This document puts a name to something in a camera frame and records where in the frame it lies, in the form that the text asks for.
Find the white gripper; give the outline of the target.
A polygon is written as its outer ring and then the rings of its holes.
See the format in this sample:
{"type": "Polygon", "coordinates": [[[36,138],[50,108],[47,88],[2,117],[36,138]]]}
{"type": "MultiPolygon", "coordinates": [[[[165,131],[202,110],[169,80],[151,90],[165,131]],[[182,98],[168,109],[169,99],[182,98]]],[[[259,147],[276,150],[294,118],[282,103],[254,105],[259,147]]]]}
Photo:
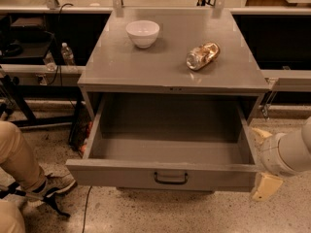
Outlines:
{"type": "Polygon", "coordinates": [[[264,172],[256,174],[251,198],[254,201],[266,201],[283,184],[284,180],[279,177],[293,177],[296,175],[296,171],[285,163],[279,152],[279,142],[285,136],[284,133],[272,135],[268,131],[255,127],[252,130],[261,138],[265,139],[260,147],[260,161],[264,168],[272,175],[264,172]]]}

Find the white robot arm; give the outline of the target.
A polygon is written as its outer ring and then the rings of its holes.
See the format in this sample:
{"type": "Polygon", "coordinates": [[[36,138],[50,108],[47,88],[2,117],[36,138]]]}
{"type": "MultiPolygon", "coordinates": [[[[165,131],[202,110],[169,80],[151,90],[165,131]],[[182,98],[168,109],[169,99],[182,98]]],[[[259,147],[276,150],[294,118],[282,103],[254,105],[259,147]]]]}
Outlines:
{"type": "Polygon", "coordinates": [[[266,201],[278,191],[285,177],[311,170],[311,117],[291,133],[272,135],[258,128],[253,131],[261,138],[259,159],[265,171],[257,172],[251,198],[266,201]]]}

